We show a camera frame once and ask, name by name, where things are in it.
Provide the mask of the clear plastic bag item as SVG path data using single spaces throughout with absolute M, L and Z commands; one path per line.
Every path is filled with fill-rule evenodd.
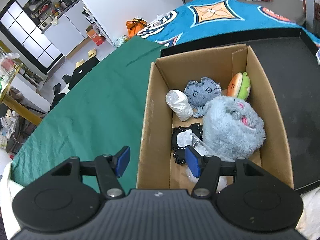
M 217 191 L 221 176 L 235 174 L 235 161 L 229 161 L 213 155 L 212 151 L 196 135 L 192 134 L 192 147 L 204 157 L 205 168 L 192 189 L 191 195 L 195 198 L 209 198 Z

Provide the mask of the black white plush toy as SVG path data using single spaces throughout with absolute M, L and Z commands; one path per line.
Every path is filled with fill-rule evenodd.
M 172 130 L 171 150 L 175 163 L 178 165 L 185 164 L 185 147 L 192 145 L 192 134 L 196 135 L 199 139 L 202 139 L 203 130 L 200 123 L 194 123 L 189 127 L 179 126 Z

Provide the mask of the fluffy blue plush toy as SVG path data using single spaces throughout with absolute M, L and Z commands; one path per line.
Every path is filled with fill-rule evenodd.
M 266 138 L 262 118 L 238 98 L 221 95 L 208 101 L 202 122 L 203 142 L 225 159 L 249 158 Z

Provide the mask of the white soft bundle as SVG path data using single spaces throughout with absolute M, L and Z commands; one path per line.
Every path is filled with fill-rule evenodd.
M 187 121 L 193 116 L 193 109 L 182 91 L 170 90 L 165 96 L 165 101 L 181 121 Z

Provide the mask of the denim blue plush toy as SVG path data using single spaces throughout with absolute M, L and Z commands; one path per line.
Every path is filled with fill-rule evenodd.
M 189 104 L 194 110 L 193 117 L 203 116 L 205 104 L 222 93 L 221 86 L 209 77 L 202 77 L 201 80 L 191 80 L 187 83 L 183 93 L 186 95 Z

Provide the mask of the orange green burger plush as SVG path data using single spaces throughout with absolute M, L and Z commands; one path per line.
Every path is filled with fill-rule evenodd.
M 251 91 L 251 81 L 246 72 L 235 74 L 227 88 L 227 96 L 246 101 Z

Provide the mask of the green cloth sheet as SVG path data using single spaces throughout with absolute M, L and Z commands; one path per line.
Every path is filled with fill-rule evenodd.
M 162 46 L 134 37 L 100 61 L 51 110 L 23 144 L 10 178 L 27 186 L 71 156 L 92 161 L 129 146 L 121 186 L 136 186 L 151 64 Z

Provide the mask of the black dice stool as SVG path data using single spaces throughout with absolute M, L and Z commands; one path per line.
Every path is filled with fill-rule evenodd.
M 80 67 L 76 68 L 73 72 L 72 79 L 68 88 L 72 89 L 78 82 L 82 80 L 98 63 L 99 59 L 92 57 L 85 61 Z

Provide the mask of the yellow slipper left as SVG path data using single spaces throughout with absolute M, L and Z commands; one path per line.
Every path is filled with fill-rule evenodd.
M 80 67 L 82 64 L 84 64 L 85 60 L 81 59 L 80 61 L 78 61 L 76 64 L 75 64 L 75 68 L 78 68 Z

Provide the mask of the yellow slipper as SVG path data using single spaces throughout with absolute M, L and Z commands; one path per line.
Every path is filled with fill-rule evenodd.
M 81 59 L 80 61 L 78 61 L 76 64 L 75 64 L 75 68 L 78 68 L 80 67 L 82 64 L 84 64 L 85 60 Z
M 91 59 L 97 55 L 97 50 L 94 48 L 88 52 L 88 58 Z

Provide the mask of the yellow slipper right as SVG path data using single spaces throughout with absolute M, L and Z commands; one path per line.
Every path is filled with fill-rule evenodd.
M 88 52 L 88 58 L 91 59 L 97 55 L 97 50 L 94 48 Z

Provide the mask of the orange cardboard box on floor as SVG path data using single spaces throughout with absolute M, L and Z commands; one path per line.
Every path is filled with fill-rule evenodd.
M 97 46 L 105 42 L 105 38 L 100 34 L 96 26 L 88 26 L 86 28 L 86 34 Z

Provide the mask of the cream white blanket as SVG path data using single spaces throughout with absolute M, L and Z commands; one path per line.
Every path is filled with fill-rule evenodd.
M 320 188 L 317 187 L 300 195 L 303 200 L 303 213 L 296 229 L 307 239 L 320 236 Z

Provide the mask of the orange bag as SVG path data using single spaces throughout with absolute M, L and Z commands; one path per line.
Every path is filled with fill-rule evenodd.
M 128 37 L 134 37 L 140 30 L 144 29 L 148 23 L 143 18 L 133 18 L 126 22 Z

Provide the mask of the black plastic tray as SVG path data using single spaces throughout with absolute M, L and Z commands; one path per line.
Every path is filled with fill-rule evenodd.
M 284 120 L 295 190 L 319 187 L 319 64 L 317 46 L 302 28 L 226 33 L 162 49 L 160 56 L 245 43 L 257 55 Z

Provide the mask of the white kitchen cabinet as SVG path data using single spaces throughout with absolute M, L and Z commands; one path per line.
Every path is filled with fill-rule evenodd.
M 87 38 L 86 29 L 90 22 L 82 13 L 82 0 L 77 1 L 63 14 L 59 15 L 57 24 L 52 23 L 43 32 L 46 38 L 62 53 L 67 56 L 75 47 Z

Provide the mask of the blue patterned blanket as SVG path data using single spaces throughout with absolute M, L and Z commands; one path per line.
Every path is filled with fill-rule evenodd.
M 158 16 L 137 36 L 171 47 L 204 37 L 269 28 L 305 30 L 261 5 L 237 0 L 194 0 Z

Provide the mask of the tissue pack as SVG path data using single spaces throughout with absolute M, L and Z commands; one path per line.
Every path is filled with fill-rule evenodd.
M 316 59 L 318 61 L 318 64 L 320 65 L 320 49 L 317 50 L 317 53 L 316 53 Z

